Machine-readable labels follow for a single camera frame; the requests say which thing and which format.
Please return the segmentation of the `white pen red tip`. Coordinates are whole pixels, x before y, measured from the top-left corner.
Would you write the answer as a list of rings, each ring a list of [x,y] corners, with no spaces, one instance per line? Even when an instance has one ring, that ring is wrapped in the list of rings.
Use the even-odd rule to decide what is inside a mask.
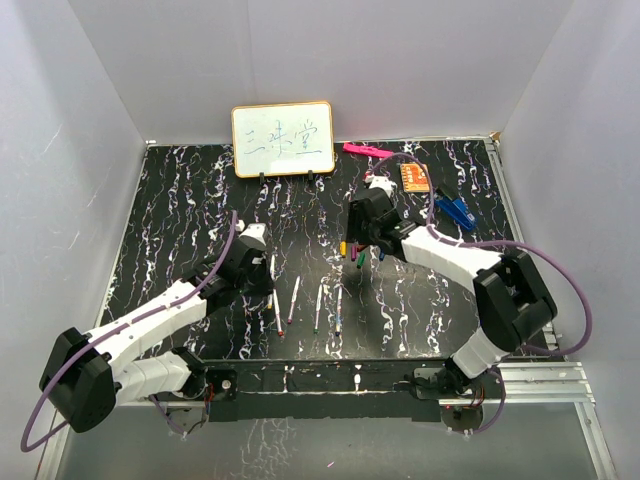
[[[284,336],[284,330],[282,328],[282,319],[281,319],[281,311],[280,311],[278,293],[277,293],[277,290],[275,288],[274,288],[274,291],[273,291],[273,294],[272,294],[272,300],[273,300],[273,310],[274,310],[274,315],[275,315],[277,334],[278,334],[278,336],[282,337],[282,336]]]

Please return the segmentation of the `white pen yellow tip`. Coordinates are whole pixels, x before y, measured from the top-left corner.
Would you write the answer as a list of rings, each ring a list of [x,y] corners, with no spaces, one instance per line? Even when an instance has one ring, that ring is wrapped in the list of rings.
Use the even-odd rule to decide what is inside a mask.
[[[271,292],[268,295],[267,309],[271,310],[274,305],[275,290],[275,255],[271,255],[269,264],[269,275],[271,280]]]

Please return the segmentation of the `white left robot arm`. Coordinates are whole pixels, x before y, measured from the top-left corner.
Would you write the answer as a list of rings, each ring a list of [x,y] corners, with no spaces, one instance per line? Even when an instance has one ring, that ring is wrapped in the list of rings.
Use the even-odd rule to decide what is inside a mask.
[[[71,429],[87,432],[115,407],[157,393],[200,396],[207,376],[194,355],[141,356],[242,296],[269,295],[267,239],[266,225],[253,223],[225,248],[224,259],[198,264],[143,306],[87,333],[61,333],[39,387]]]

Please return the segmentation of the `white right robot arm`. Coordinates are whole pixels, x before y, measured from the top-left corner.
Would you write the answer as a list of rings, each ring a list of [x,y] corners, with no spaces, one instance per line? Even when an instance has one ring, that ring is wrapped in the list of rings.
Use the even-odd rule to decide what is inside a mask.
[[[346,239],[386,256],[431,269],[474,295],[479,326],[429,379],[441,394],[466,397],[487,370],[520,349],[557,315],[557,306],[531,256],[458,246],[426,225],[403,219],[388,194],[369,188],[349,202]]]

